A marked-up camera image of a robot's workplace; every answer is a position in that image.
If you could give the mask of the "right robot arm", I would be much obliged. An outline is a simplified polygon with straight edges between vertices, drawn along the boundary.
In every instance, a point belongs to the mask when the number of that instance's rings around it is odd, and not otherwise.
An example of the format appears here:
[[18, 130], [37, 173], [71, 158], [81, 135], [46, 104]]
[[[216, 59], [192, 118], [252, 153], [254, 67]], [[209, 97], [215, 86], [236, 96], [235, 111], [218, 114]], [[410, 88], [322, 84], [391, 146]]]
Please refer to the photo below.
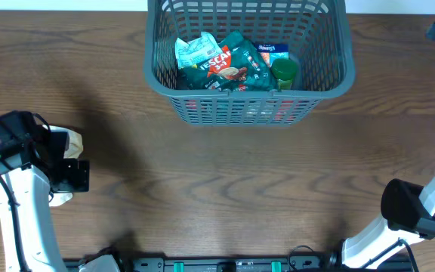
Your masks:
[[341, 244], [329, 267], [390, 271], [417, 271], [411, 245], [435, 238], [435, 177], [422, 187], [391, 180], [381, 198], [381, 214], [356, 236]]

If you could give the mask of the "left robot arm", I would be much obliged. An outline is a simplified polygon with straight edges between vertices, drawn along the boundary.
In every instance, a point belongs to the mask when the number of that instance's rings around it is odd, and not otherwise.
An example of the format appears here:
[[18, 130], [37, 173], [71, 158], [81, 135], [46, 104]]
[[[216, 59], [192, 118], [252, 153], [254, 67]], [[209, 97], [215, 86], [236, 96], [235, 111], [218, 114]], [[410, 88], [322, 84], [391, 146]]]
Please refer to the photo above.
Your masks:
[[7, 271], [121, 271], [109, 249], [64, 261], [50, 209], [89, 190], [82, 136], [39, 114], [0, 116], [0, 224]]

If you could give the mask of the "blue tissue multipack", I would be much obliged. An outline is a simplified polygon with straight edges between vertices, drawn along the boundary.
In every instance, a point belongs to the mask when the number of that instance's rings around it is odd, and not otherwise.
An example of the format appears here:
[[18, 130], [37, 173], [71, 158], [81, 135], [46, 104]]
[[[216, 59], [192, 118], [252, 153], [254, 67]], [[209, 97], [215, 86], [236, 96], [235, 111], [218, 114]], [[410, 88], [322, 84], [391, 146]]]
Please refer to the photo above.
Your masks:
[[287, 44], [255, 44], [258, 53], [264, 59], [268, 67], [271, 67], [276, 59], [289, 59]]

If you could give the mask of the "green lid jar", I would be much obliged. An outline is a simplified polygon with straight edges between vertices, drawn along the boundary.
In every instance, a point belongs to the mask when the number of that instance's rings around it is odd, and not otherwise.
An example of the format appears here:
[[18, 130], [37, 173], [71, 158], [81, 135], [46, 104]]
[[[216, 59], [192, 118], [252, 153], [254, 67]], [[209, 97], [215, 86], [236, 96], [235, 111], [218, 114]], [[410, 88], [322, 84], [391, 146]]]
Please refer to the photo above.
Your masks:
[[280, 90], [289, 90], [298, 72], [298, 65], [285, 58], [278, 58], [271, 64], [271, 72], [278, 82]]

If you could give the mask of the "green snack bag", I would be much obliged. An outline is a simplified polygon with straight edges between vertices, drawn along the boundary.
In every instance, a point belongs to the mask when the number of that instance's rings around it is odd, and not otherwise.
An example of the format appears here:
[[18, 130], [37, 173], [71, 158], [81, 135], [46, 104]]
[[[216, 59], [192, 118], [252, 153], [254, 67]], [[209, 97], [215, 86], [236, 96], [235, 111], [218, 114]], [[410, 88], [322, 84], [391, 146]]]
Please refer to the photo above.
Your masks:
[[223, 39], [222, 52], [180, 74], [193, 90], [271, 91], [277, 82], [251, 41], [234, 31]]

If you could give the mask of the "beige paper pouch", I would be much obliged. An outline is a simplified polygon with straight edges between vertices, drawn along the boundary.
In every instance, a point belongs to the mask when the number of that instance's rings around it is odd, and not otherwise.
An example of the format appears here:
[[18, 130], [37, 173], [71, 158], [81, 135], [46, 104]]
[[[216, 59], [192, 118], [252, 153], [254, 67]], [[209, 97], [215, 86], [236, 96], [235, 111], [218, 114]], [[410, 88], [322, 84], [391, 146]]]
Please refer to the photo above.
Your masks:
[[[84, 150], [82, 136], [68, 128], [50, 126], [52, 131], [56, 132], [67, 132], [69, 136], [68, 147], [64, 152], [64, 159], [78, 159]], [[54, 193], [53, 197], [49, 200], [50, 207], [61, 206], [64, 203], [70, 201], [73, 197], [72, 193]]]

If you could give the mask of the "light teal small packet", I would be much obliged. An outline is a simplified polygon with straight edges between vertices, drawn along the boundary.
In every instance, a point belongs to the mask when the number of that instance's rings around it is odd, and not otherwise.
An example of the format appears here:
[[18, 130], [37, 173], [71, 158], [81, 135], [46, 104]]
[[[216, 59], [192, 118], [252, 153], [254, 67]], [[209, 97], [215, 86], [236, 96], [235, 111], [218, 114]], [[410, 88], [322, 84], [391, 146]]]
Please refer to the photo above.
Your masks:
[[179, 69], [194, 66], [221, 54], [223, 51], [209, 32], [201, 32], [201, 36], [190, 42], [177, 38], [174, 52]]

